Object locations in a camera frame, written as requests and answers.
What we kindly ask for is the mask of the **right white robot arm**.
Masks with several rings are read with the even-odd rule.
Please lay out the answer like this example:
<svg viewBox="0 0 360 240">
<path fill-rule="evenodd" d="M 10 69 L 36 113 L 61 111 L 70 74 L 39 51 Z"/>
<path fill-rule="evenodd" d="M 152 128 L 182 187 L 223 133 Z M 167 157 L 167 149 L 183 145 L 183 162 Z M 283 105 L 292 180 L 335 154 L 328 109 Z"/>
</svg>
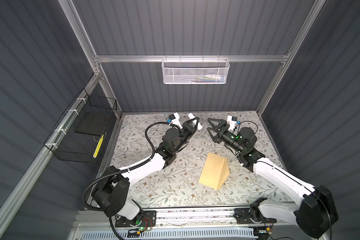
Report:
<svg viewBox="0 0 360 240">
<path fill-rule="evenodd" d="M 281 169 L 255 148 L 256 131 L 249 127 L 234 133 L 235 119 L 208 119 L 207 131 L 214 143 L 224 143 L 237 157 L 240 165 L 255 173 L 287 194 L 292 202 L 274 202 L 260 197 L 250 205 L 249 218 L 255 224 L 276 219 L 295 224 L 314 239 L 319 239 L 339 219 L 331 191 L 315 187 Z"/>
</svg>

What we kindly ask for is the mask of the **tan paper envelope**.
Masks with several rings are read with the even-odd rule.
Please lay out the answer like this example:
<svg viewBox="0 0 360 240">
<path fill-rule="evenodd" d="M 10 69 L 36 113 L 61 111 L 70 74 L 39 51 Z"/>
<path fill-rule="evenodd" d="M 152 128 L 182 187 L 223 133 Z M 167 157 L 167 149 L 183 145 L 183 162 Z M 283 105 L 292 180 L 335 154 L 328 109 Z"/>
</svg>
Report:
<svg viewBox="0 0 360 240">
<path fill-rule="evenodd" d="M 228 159 L 209 153 L 199 183 L 214 190 L 220 190 L 230 175 Z"/>
</svg>

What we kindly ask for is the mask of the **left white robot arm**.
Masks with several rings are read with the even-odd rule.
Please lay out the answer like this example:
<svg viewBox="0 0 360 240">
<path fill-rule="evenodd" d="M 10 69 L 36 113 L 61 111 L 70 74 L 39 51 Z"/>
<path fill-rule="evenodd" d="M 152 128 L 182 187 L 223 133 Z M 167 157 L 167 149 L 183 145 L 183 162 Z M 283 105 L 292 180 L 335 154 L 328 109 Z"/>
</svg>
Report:
<svg viewBox="0 0 360 240">
<path fill-rule="evenodd" d="M 130 188 L 148 175 L 165 169 L 173 163 L 177 153 L 181 152 L 197 130 L 202 129 L 200 119 L 189 114 L 189 120 L 180 124 L 177 115 L 171 115 L 162 123 L 170 126 L 162 137 L 158 147 L 148 141 L 152 153 L 147 158 L 122 168 L 108 167 L 103 175 L 94 180 L 87 187 L 91 191 L 97 207 L 87 204 L 82 200 L 87 209 L 102 211 L 108 218 L 121 216 L 127 219 L 132 226 L 138 226 L 143 217 L 143 209 L 133 200 L 128 198 Z"/>
</svg>

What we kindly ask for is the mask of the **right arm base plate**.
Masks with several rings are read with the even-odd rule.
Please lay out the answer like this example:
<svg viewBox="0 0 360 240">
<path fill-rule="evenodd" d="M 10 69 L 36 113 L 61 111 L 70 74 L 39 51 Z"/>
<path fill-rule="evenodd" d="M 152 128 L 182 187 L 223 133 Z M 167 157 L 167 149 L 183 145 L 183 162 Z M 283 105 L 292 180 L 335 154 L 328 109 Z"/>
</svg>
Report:
<svg viewBox="0 0 360 240">
<path fill-rule="evenodd" d="M 276 219 L 265 218 L 258 209 L 255 208 L 235 208 L 233 217 L 237 224 L 275 224 Z"/>
</svg>

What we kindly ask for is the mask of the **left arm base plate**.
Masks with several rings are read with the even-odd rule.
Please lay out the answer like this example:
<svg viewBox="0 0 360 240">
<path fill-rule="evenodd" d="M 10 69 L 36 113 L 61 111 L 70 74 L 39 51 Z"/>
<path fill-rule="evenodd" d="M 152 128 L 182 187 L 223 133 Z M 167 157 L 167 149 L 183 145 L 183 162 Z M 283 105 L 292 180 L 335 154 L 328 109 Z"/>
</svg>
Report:
<svg viewBox="0 0 360 240">
<path fill-rule="evenodd" d="M 132 220 L 122 216 L 115 217 L 115 227 L 154 227 L 156 225 L 157 211 L 142 211 Z"/>
</svg>

